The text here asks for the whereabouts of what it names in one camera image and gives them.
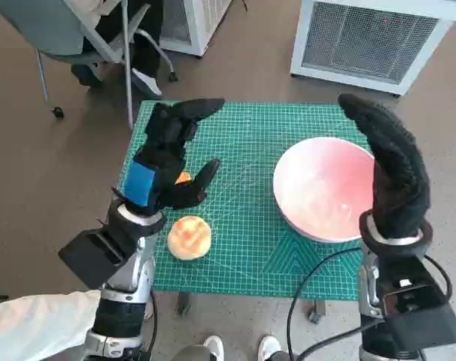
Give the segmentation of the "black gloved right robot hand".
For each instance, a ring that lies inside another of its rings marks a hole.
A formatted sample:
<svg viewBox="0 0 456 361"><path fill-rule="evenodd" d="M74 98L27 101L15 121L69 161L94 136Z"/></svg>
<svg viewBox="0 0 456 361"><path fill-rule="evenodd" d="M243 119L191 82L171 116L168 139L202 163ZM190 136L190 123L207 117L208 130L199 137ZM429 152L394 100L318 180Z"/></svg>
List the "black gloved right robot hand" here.
<svg viewBox="0 0 456 361"><path fill-rule="evenodd" d="M381 236L417 235L430 207L430 180L416 144L398 116L387 108L353 94L338 103L353 120L375 158L372 217Z"/></svg>

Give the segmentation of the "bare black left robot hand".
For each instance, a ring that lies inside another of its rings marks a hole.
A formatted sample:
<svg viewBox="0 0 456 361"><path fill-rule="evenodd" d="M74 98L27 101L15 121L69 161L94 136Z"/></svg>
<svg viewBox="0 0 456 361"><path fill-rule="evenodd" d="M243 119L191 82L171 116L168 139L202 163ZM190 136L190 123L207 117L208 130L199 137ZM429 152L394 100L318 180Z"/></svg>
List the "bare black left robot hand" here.
<svg viewBox="0 0 456 361"><path fill-rule="evenodd" d="M176 180L185 169L185 144L194 139L199 122L224 104L224 99L192 99L154 105L144 130L146 141L132 158L123 189L113 189L129 211L151 216L164 208L192 208L204 201L219 159L207 162L192 180Z"/></svg>

